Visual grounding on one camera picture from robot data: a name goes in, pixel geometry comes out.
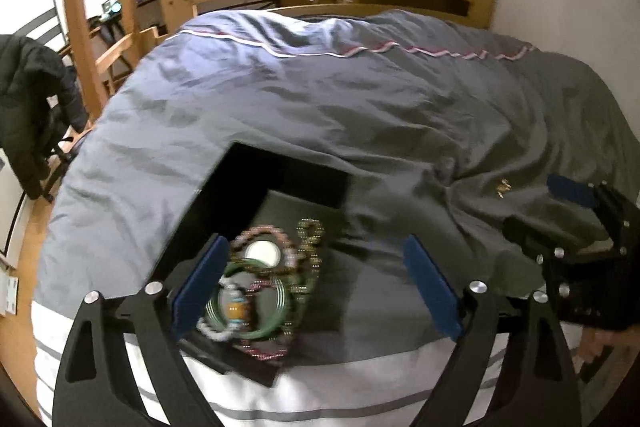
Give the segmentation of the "operator hand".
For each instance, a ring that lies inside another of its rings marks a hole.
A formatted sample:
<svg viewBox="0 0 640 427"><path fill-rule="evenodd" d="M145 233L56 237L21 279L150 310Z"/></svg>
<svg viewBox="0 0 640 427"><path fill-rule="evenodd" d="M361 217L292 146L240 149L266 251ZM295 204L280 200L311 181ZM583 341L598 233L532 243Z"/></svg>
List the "operator hand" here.
<svg viewBox="0 0 640 427"><path fill-rule="evenodd" d="M577 355L582 361L591 363L595 358L600 357L605 347L614 345L617 337L616 332L602 331L602 329L582 329L582 337L577 348Z"/></svg>

